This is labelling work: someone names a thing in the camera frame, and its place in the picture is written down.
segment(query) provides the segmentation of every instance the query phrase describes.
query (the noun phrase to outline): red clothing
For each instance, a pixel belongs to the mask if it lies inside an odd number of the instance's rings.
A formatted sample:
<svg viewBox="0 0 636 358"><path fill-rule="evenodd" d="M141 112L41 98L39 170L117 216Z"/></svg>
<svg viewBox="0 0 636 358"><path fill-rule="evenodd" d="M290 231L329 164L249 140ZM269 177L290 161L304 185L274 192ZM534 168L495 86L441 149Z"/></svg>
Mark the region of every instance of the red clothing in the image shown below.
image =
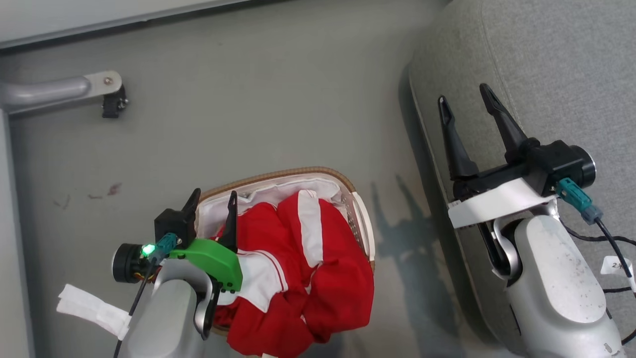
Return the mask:
<svg viewBox="0 0 636 358"><path fill-rule="evenodd" d="M237 228L242 290L222 294L214 317L231 324L232 349L296 357L332 333L369 323L373 273L332 204L301 190L277 209L257 204Z"/></svg>

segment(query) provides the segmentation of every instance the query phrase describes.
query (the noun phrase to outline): cable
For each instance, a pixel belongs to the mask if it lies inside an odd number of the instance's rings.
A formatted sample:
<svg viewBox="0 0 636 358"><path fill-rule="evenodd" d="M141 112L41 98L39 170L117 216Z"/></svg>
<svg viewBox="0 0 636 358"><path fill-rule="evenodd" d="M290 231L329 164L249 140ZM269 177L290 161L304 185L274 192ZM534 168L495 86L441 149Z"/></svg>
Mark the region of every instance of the cable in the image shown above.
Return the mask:
<svg viewBox="0 0 636 358"><path fill-rule="evenodd" d="M589 242L601 242L601 241L605 241L607 238L605 236L583 236L578 234L576 231L570 229L569 227L567 227L565 225L565 223L563 222L563 220L561 220L561 224L563 224L563 227L565 228L565 230L567 230L567 233L574 236L575 238L579 239L579 240L583 240L583 241L589 241ZM624 236L613 236L614 240L616 241L622 241L625 243L629 243L632 244L634 246L636 246L636 240L632 240L632 239L628 239Z"/></svg>
<svg viewBox="0 0 636 358"><path fill-rule="evenodd" d="M626 291L631 291L631 290L632 290L631 287L621 287L619 289L603 289L603 293L604 294L615 294L615 293L626 292Z"/></svg>
<svg viewBox="0 0 636 358"><path fill-rule="evenodd" d="M629 336L625 337L622 341L621 344L622 345L626 345L627 343L629 343L632 339L634 339L634 337L636 337L636 329L634 329L634 332L630 333Z"/></svg>
<svg viewBox="0 0 636 358"><path fill-rule="evenodd" d="M146 287L146 284L148 283L148 278L150 277L150 274L153 271L155 262L156 262L156 257L153 257L152 261L150 262L150 265L148 266L148 270L146 271L146 276L144 276L144 280L141 282L141 286L139 287L139 290L137 291L137 295L135 296L135 301L132 302L130 311L128 311L128 315L131 317L132 317L132 314L135 313L135 309L137 308L137 305L139 304L139 299L141 298L141 294L144 292L144 288ZM115 352L113 354L113 358L117 358L119 356L120 349L121 349L121 341L118 340L117 346L115 346Z"/></svg>
<svg viewBox="0 0 636 358"><path fill-rule="evenodd" d="M572 230L569 227L567 227L565 225L565 223L563 223L563 220L561 220L561 224L563 225L563 227L565 228L567 233L572 235L573 237L579 239L579 240L589 241L589 242L600 242L600 241L605 241L605 240L609 241L610 245L612 245L612 248L616 252L616 256L618 257L619 261L621 262L621 265L623 266L623 269L625 270L625 274L627 275L628 278L631 278L632 277L632 273L629 271L629 268L628 268L628 266L626 265L626 262L625 262L625 257L623 257L623 254L621 253L621 250L618 248L618 245L616 244L616 241L626 242L626 243L632 244L634 246L636 246L636 241L628 239L628 238L625 238L623 236L612 236L612 234L610 234L609 230L607 229L605 224L603 224L603 222L601 221L600 218L596 218L594 220L594 222L598 225L600 230L603 232L604 236L599 236L599 237L595 238L595 237L591 237L591 236L579 235L577 232L575 232L574 230ZM620 287L618 289L604 289L603 293L608 294L608 293L619 293L619 292L627 292L627 291L632 291L632 288L631 287ZM632 341L634 339L634 337L636 337L636 329L634 329L634 331L632 333L630 333L627 337L623 338L621 340L621 344L623 346L625 346L627 343Z"/></svg>
<svg viewBox="0 0 636 358"><path fill-rule="evenodd" d="M623 266L623 271L625 271L625 275L627 276L627 278L632 278L632 272L630 271L630 267L627 266L627 262L625 262L625 257L623 257L623 253L621 252L621 249L618 248L618 244L616 244L616 241L614 240L614 237L612 236L612 234L609 233L609 230L607 230L605 224L603 224L603 220L601 220L600 218L596 218L594 219L594 222L598 225L600 230L603 232L603 234L609 241L609 244L612 245L614 252L616 252L616 256L618 256L618 261L620 261L621 265Z"/></svg>

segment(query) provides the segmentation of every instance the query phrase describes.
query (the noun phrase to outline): laundry basket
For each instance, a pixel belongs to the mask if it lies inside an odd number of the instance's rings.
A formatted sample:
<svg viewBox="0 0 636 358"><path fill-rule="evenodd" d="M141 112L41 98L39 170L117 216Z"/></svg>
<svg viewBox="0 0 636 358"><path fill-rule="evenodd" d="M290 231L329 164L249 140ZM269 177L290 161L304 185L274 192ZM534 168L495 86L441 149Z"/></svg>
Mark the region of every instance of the laundry basket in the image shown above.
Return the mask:
<svg viewBox="0 0 636 358"><path fill-rule="evenodd" d="M230 193L238 193L239 214L250 207L267 202L278 205L302 189L314 190L320 199L331 202L349 223L360 249L375 270L375 241L369 214L362 198L349 179L341 173L323 167L298 168L253 176L229 183L201 194L195 229L197 237L215 236L225 223ZM229 327L214 326L217 334L227 335Z"/></svg>

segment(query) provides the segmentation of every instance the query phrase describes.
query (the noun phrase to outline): wicker basket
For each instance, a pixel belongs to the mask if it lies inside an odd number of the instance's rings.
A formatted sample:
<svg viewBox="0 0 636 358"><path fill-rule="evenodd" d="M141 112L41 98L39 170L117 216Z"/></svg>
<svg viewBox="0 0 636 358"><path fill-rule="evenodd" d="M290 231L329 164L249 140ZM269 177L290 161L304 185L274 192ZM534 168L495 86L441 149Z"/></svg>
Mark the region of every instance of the wicker basket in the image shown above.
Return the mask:
<svg viewBox="0 0 636 358"><path fill-rule="evenodd" d="M199 209L197 211L197 221L195 227L197 236L207 235L207 229L204 228L200 212L201 207L206 203L215 201L227 203L225 197L229 198L233 190L238 192L239 197L249 197L254 191L274 187L278 185L295 185L300 189L312 189L311 183L320 180L326 183L334 183L340 188L340 204L341 212L347 219L351 231L354 233L360 249L365 253L371 265L371 270L375 270L375 241L373 239L373 230L369 214L364 206L360 195L356 192L356 188L351 184L349 179L341 173L323 167L309 167L290 169L285 171L277 171L274 173L253 176L251 178L239 180L229 183L216 189L208 190L201 194ZM214 326L212 331L226 336L229 327Z"/></svg>

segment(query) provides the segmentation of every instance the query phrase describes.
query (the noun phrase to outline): gray cushion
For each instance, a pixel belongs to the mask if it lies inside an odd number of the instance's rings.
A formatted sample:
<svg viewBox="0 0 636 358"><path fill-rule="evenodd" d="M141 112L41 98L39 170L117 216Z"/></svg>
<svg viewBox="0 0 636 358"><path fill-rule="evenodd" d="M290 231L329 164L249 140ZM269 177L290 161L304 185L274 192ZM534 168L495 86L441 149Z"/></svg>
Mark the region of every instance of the gray cushion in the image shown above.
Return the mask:
<svg viewBox="0 0 636 358"><path fill-rule="evenodd" d="M528 136L543 143L562 139L589 151L597 181L587 192L605 211L615 235L636 238L636 2L632 0L455 0L428 28L411 65L411 86L443 183L452 197L436 100L444 94L458 132L480 169L504 164L495 122L486 112L479 83L488 83ZM601 235L560 203L566 224ZM490 272L476 229L458 232L484 318L513 352L523 343L508 308L504 282ZM607 242L577 242L598 273L613 255ZM636 260L636 248L619 243ZM623 287L624 278L597 275L601 286ZM623 337L636 329L630 292L607 295ZM628 353L636 353L636 342Z"/></svg>

